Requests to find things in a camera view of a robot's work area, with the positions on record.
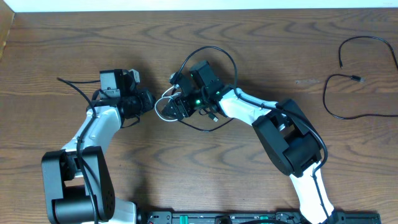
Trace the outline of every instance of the wooden table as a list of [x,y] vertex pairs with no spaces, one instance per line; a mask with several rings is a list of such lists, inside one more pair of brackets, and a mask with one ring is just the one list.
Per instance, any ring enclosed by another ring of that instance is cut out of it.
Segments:
[[[355,35],[376,35],[398,49],[397,28],[397,9],[17,14],[0,62],[0,223],[48,222],[40,160],[72,138],[87,106],[56,77],[94,80],[100,70],[135,68],[141,86],[159,97],[170,74],[204,45],[234,57],[244,91],[300,105],[329,147],[323,177],[336,208],[398,223],[398,119],[342,121],[322,106],[327,76],[345,73],[367,82],[332,80],[326,100],[333,112],[398,113],[398,71],[382,42],[347,43],[342,70],[337,59],[340,43]],[[203,59],[233,81],[228,58],[214,50],[188,67]],[[98,84],[79,87],[91,94]],[[176,211],[299,208],[290,179],[252,127],[233,121],[207,134],[154,111],[141,120],[117,132],[106,154],[116,196]],[[185,121],[217,125],[199,115]]]

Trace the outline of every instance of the white background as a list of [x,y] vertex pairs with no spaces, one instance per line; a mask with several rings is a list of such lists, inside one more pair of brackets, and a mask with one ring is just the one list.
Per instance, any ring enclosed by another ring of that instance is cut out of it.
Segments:
[[14,12],[398,7],[398,0],[5,0]]

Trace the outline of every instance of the white cable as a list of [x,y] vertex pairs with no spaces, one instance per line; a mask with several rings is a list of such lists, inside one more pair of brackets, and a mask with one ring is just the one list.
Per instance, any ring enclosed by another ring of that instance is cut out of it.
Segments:
[[159,110],[157,109],[157,104],[158,104],[158,102],[160,102],[161,100],[167,99],[167,98],[169,99],[169,102],[170,102],[170,100],[173,99],[173,96],[178,96],[179,94],[181,94],[180,92],[178,92],[178,93],[175,93],[175,94],[173,94],[173,95],[171,95],[171,96],[164,96],[168,91],[170,91],[170,90],[173,89],[173,88],[174,88],[174,86],[171,86],[168,90],[166,90],[166,91],[162,94],[162,97],[161,97],[160,99],[158,99],[158,100],[156,101],[156,103],[155,103],[155,112],[156,112],[156,114],[157,114],[162,120],[168,121],[168,122],[178,121],[178,119],[166,119],[166,118],[164,118],[162,115],[160,115]]

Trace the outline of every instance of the wooden object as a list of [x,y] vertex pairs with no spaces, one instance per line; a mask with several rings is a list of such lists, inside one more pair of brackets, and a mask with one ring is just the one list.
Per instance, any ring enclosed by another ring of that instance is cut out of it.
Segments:
[[6,47],[6,40],[13,19],[14,12],[3,0],[0,0],[0,59],[2,57],[2,52]]
[[[135,68],[141,87],[159,97],[185,57],[204,45],[228,51],[244,91],[265,100],[293,98],[329,147],[323,179],[332,204],[346,211],[379,212],[398,223],[398,119],[340,121],[343,116],[398,113],[398,71],[388,48],[398,49],[398,9],[194,12],[84,12],[18,14],[0,62],[0,215],[4,223],[46,223],[41,157],[59,150],[81,126],[86,102],[56,81],[99,79],[99,71]],[[227,83],[226,56],[207,59]],[[79,85],[90,95],[98,84]],[[233,121],[213,133],[167,123],[154,111],[116,133],[106,154],[116,196],[144,208],[177,211],[299,209],[294,188],[266,156],[252,127]],[[206,117],[185,120],[203,128]]]

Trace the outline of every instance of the cable connector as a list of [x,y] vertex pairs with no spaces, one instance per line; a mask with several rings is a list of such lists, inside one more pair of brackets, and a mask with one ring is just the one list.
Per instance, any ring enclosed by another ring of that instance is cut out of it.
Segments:
[[364,83],[365,82],[365,78],[362,78],[362,77],[359,77],[359,76],[356,76],[356,75],[352,75],[350,78],[352,80],[360,82],[360,83]]
[[212,119],[213,121],[215,121],[215,122],[217,122],[218,121],[218,118],[217,118],[217,116],[215,115],[215,114],[213,114],[213,113],[209,113],[209,118],[210,119]]

